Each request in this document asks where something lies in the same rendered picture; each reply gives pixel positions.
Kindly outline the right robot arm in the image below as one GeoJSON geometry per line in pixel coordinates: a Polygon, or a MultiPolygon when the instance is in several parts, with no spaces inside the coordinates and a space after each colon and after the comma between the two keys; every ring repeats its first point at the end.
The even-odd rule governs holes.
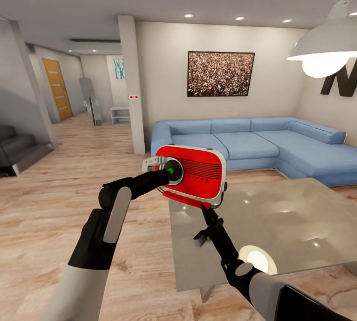
{"type": "Polygon", "coordinates": [[[229,283],[236,287],[265,321],[353,321],[333,312],[332,308],[299,286],[284,282],[238,259],[223,219],[213,209],[201,205],[207,229],[193,239],[196,248],[213,242],[229,283]]]}

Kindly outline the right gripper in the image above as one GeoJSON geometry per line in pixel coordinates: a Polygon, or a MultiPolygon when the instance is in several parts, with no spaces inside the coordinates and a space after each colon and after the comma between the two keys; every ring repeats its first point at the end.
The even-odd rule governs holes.
{"type": "Polygon", "coordinates": [[[207,229],[202,229],[204,237],[210,236],[217,252],[226,250],[233,243],[222,225],[223,219],[218,218],[218,214],[213,209],[206,209],[204,205],[201,205],[201,209],[207,223],[207,229]]]}

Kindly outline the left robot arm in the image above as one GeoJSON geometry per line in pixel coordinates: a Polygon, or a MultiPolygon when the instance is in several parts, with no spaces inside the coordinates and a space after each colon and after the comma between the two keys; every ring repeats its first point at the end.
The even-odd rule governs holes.
{"type": "Polygon", "coordinates": [[[167,158],[142,161],[142,175],[104,183],[76,248],[38,321],[98,321],[109,269],[131,200],[169,184],[168,171],[155,166],[167,158]]]}

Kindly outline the radio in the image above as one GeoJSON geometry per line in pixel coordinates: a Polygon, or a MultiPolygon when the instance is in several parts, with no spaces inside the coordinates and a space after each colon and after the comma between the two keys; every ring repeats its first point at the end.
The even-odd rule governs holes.
{"type": "Polygon", "coordinates": [[[225,181],[226,160],[220,152],[170,144],[160,147],[156,156],[167,158],[166,164],[154,167],[155,171],[166,169],[169,172],[169,184],[164,186],[168,191],[163,191],[163,196],[198,208],[204,205],[206,209],[215,209],[221,205],[228,184],[225,181]],[[221,201],[213,206],[170,190],[209,200],[221,192],[221,201]]]}

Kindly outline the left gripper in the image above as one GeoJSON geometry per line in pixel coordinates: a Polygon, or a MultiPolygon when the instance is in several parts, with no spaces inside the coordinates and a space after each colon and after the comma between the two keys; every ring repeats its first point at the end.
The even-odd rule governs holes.
{"type": "Polygon", "coordinates": [[[167,186],[169,184],[168,171],[166,169],[151,171],[139,175],[146,183],[146,192],[148,193],[160,186],[167,186]]]}

